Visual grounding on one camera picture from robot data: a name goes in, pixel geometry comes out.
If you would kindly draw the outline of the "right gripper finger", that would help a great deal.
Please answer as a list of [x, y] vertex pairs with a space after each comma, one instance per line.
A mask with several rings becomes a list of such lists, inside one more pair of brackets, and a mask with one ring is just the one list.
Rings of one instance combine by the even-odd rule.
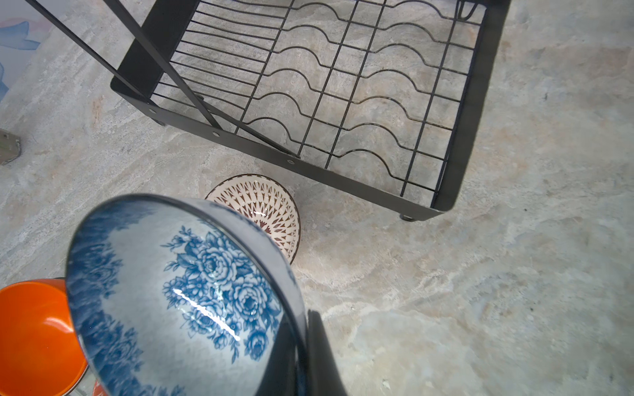
[[308, 311], [307, 359], [297, 368], [297, 395], [346, 396], [320, 314]]

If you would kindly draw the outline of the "orange bowl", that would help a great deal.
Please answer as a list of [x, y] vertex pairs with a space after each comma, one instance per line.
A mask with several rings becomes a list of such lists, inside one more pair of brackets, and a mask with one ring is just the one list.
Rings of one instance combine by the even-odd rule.
[[2, 395], [68, 395], [87, 367], [64, 279], [28, 280], [1, 289]]

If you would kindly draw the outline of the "blue floral bowl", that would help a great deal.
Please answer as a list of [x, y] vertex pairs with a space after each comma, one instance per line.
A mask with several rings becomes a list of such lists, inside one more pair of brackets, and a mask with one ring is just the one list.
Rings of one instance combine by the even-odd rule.
[[224, 206], [150, 194], [105, 201], [74, 232], [66, 290], [110, 395], [306, 392], [306, 311], [289, 262]]

